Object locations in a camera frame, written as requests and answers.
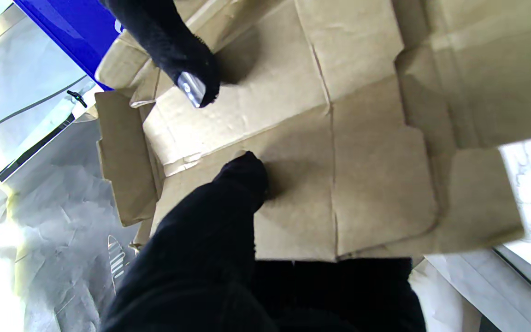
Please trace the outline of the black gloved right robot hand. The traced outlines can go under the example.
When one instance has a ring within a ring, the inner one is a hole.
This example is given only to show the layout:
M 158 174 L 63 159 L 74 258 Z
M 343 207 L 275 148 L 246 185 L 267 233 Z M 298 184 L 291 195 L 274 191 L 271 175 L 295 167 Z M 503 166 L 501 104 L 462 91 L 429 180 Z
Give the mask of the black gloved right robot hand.
M 102 0 L 153 62 L 203 108 L 219 95 L 221 76 L 209 47 L 184 23 L 172 0 Z

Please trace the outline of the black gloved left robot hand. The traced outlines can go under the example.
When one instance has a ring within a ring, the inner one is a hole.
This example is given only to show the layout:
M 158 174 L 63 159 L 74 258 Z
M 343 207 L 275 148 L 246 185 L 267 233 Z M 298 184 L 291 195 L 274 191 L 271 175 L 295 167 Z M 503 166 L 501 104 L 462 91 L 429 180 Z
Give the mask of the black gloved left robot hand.
M 160 221 L 102 332 L 425 332 L 411 258 L 258 262 L 264 163 L 239 151 Z

